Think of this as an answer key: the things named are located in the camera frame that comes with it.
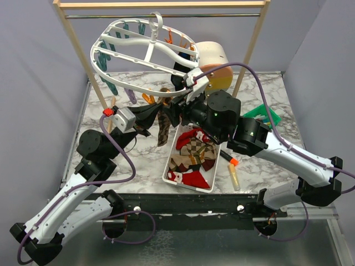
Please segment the white oval clip hanger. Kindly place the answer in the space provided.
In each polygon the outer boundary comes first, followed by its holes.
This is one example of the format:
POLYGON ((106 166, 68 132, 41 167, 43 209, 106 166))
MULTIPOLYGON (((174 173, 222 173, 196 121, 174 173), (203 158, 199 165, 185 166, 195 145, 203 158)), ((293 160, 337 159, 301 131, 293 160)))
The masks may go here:
POLYGON ((179 91, 162 92, 115 78, 108 70, 108 61, 112 59, 179 77, 183 85, 183 76, 199 68, 200 56, 188 35, 165 26, 162 15, 152 12, 149 19, 133 17, 111 22, 90 49, 91 66, 104 82, 115 87, 158 97, 188 94, 184 85, 179 91))

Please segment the beige brown argyle sock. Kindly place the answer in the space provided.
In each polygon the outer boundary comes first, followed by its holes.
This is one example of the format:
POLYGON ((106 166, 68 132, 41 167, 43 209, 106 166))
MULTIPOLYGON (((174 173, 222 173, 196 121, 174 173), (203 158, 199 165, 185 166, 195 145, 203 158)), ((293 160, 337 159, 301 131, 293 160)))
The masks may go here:
MULTIPOLYGON (((169 106, 171 102, 171 97, 159 97, 158 98, 158 104, 163 103, 164 106, 169 106)), ((166 113, 164 113, 162 110, 159 110, 157 114, 158 118, 158 124, 159 124, 159 132, 158 132, 158 143, 157 147, 162 147, 164 146, 169 137, 169 128, 170 128, 170 120, 167 116, 166 113)))

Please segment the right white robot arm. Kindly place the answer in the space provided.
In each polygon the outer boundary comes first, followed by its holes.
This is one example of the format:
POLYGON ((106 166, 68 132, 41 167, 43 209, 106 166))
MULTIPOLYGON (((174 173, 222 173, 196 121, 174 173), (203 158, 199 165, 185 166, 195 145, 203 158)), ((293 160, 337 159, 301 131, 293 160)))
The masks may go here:
POLYGON ((338 157, 321 158, 278 137, 274 130, 253 118, 240 115, 241 102, 220 90, 208 98, 199 96, 188 102, 175 97, 163 107, 173 126, 193 123, 202 128, 216 144, 241 155, 262 158, 297 175, 297 179, 276 188, 262 189, 255 202, 259 216, 303 201, 325 207, 342 194, 342 183, 336 177, 342 172, 338 157))

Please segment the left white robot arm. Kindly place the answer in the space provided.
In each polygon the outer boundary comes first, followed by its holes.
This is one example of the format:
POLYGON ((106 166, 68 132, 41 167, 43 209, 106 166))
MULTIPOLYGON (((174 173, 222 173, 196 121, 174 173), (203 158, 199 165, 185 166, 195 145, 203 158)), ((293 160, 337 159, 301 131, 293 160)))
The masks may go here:
POLYGON ((90 205, 76 208, 101 185, 110 184, 116 169, 114 159, 122 155, 132 173, 119 183, 131 181, 136 175, 132 160, 124 151, 138 134, 149 136, 162 104, 140 107, 105 109, 99 120, 101 130, 87 130, 79 139, 77 152, 82 159, 65 185, 33 218, 15 223, 11 235, 19 242, 17 262, 27 265, 47 265, 80 231, 103 218, 118 218, 124 214, 122 198, 106 190, 90 205))

